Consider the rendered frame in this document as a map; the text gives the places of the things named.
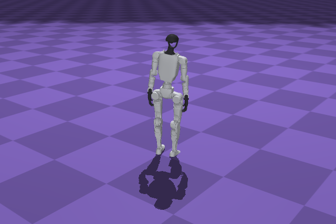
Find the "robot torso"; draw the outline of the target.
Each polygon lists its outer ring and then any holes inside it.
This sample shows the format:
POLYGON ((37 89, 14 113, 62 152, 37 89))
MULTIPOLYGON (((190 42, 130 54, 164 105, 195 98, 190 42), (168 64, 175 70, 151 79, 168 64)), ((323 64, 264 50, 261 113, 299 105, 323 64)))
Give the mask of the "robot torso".
POLYGON ((172 92, 174 91, 174 87, 172 87, 171 83, 175 80, 176 76, 179 72, 179 61, 178 56, 180 54, 175 53, 174 55, 167 55, 164 53, 165 51, 161 51, 159 54, 159 65, 158 65, 158 74, 160 76, 160 80, 163 80, 164 83, 160 87, 160 97, 165 99, 172 99, 172 92))

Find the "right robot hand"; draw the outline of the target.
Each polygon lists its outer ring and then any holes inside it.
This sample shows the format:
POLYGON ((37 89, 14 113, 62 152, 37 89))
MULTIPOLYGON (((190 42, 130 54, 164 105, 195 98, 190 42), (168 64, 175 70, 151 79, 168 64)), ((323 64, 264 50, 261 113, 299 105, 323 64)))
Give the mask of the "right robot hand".
POLYGON ((189 100, 188 95, 184 96, 184 100, 185 100, 185 103, 183 106, 185 106, 185 108, 182 110, 182 112, 185 112, 187 110, 188 100, 189 100))

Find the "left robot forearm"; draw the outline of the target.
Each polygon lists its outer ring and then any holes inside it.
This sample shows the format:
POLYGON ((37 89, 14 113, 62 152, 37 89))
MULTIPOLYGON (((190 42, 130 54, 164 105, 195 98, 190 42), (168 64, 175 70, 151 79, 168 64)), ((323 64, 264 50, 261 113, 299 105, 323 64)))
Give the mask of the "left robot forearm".
POLYGON ((150 75, 149 75, 148 91, 149 91, 149 89, 152 89, 152 92, 153 92, 155 77, 151 76, 151 74, 152 74, 152 69, 150 70, 150 75))

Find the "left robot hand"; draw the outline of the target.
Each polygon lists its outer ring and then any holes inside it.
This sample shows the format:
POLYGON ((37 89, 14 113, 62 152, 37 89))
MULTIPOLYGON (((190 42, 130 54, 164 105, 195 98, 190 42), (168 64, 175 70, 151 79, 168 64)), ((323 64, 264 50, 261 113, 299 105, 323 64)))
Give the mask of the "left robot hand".
POLYGON ((154 106, 154 104, 151 103, 151 101, 153 101, 153 100, 151 99, 152 89, 149 89, 149 91, 148 91, 147 93, 148 93, 149 104, 150 104, 151 106, 154 106))

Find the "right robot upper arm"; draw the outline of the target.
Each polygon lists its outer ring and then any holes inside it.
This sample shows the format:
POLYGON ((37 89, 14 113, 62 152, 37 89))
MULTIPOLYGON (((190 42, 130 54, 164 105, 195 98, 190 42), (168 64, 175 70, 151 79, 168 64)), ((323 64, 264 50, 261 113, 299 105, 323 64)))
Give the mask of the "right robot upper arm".
POLYGON ((178 56, 178 62, 181 65, 181 81, 186 81, 187 74, 187 58, 184 56, 178 56))

